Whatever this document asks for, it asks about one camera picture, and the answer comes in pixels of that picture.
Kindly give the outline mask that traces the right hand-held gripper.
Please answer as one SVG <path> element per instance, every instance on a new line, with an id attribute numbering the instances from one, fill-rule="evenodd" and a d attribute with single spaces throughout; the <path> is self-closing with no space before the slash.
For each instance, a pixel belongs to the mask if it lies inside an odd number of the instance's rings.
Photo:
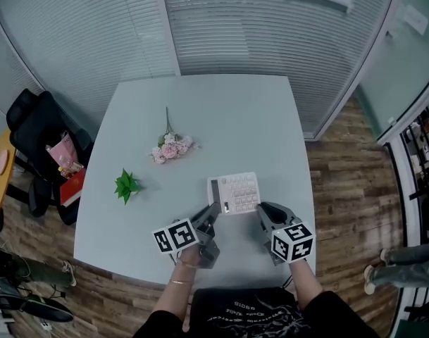
<path id="1" fill-rule="evenodd" d="M 291 209 L 264 201 L 257 206 L 266 234 L 265 248 L 275 266 L 306 259 L 313 251 L 315 234 Z"/>

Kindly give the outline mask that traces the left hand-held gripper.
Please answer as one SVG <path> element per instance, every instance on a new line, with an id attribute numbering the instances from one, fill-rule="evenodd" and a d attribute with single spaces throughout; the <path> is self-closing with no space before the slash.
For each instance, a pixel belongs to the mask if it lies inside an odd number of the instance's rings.
<path id="1" fill-rule="evenodd" d="M 213 202 L 191 218 L 176 220 L 166 227 L 154 230 L 151 235 L 161 254 L 177 256 L 184 249 L 198 245 L 200 268 L 212 269 L 220 254 L 214 240 L 214 223 L 221 212 L 221 205 Z"/>

